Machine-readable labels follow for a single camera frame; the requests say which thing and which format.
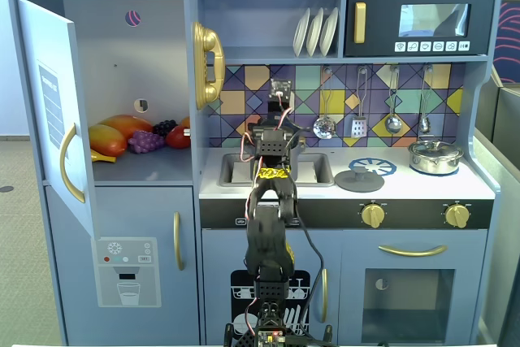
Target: white plate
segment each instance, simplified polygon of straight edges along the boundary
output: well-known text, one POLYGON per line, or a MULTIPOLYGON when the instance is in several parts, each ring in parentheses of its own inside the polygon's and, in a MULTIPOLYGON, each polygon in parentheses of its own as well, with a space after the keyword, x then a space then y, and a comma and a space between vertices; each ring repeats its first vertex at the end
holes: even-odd
POLYGON ((334 38, 334 33, 336 32, 336 24, 338 22, 338 7, 335 7, 332 10, 332 13, 329 15, 325 24, 323 25, 322 35, 319 38, 319 49, 322 52, 323 56, 326 56, 328 50, 331 49, 332 39, 334 38))
POLYGON ((322 29, 323 22, 323 8, 320 8, 318 14, 312 20, 309 28, 309 34, 307 35, 307 52, 312 57, 318 44, 319 32, 322 29))
POLYGON ((300 22, 298 22, 296 32, 294 33, 292 48, 294 49, 294 54, 296 55, 296 57, 300 55, 301 48, 303 47, 303 43, 306 40, 307 26, 309 25, 309 15, 310 8, 307 8, 303 16, 300 18, 300 22))

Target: gold door handle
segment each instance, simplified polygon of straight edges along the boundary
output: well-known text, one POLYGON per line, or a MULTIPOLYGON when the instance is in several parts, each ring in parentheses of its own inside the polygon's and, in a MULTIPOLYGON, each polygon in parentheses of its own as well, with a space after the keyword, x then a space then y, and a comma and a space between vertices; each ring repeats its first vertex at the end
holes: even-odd
POLYGON ((448 249, 447 245, 439 245, 438 247, 435 247, 433 249, 429 249, 428 251, 404 251, 402 249, 397 249, 394 247, 391 247, 389 245, 380 245, 379 249, 381 249, 384 252, 388 252, 389 254, 399 255, 399 256, 410 256, 411 258, 421 258, 425 256, 433 256, 442 254, 445 250, 448 249))
POLYGON ((204 28, 198 22, 195 22, 193 31, 197 109, 200 110, 219 97, 226 76, 226 59, 222 43, 216 32, 204 28), (207 52, 214 53, 214 80, 207 80, 207 52))
POLYGON ((173 215, 173 247, 175 250, 175 260, 177 261, 177 267, 180 271, 184 269, 184 263, 180 256, 180 244, 179 244, 179 225, 180 225, 180 214, 176 211, 173 215))
POLYGON ((68 145, 71 143, 72 138, 74 138, 75 135, 76 124, 72 124, 59 147, 59 172, 62 174, 62 180, 65 187, 67 187, 67 190, 71 192, 75 199, 81 203, 85 203, 85 194, 72 184, 71 180, 68 179, 67 171, 65 170, 65 154, 67 153, 68 145))
POLYGON ((354 10, 354 42, 356 44, 365 43, 365 29, 366 29, 366 4, 356 3, 354 10))
POLYGON ((320 323, 325 323, 327 320, 327 310, 328 310, 328 279, 327 279, 327 269, 324 268, 322 270, 322 318, 319 320, 320 323))

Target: circuit board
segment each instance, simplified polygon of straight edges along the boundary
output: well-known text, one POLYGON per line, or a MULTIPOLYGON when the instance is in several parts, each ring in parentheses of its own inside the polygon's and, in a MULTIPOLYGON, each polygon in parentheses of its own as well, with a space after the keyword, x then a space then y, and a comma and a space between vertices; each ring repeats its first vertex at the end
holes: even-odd
POLYGON ((285 334, 283 331, 258 331, 258 347, 283 347, 285 334))

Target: robotic arm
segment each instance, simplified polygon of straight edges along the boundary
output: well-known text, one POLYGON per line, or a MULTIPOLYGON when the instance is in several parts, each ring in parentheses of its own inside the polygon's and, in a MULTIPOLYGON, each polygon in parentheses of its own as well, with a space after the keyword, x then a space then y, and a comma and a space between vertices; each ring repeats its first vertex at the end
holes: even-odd
MULTIPOLYGON (((297 189, 290 177, 290 150, 298 145, 297 136, 303 130, 289 120, 288 124, 284 122, 289 112, 290 89, 290 81, 272 80, 268 118, 249 129, 255 147, 253 172, 256 175, 245 212, 248 219, 245 264, 249 274, 254 276, 255 301, 260 301, 260 311, 256 327, 254 330, 249 327, 238 341, 238 347, 331 345, 331 326, 327 326, 326 341, 317 341, 309 337, 308 332, 305 332, 307 336, 294 336, 283 320, 289 279, 294 274, 294 254, 286 241, 285 226, 299 218, 297 189), (262 204, 262 196, 268 190, 274 190, 278 205, 262 204)), ((229 329, 232 334, 231 324, 227 326, 224 344, 230 346, 229 329)))

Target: floor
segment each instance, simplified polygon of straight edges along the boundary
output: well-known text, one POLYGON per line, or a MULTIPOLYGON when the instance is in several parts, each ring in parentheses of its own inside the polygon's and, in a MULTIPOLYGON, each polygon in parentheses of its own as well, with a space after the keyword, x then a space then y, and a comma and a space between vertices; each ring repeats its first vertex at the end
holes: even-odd
POLYGON ((0 141, 0 347, 61 345, 28 141, 0 141))

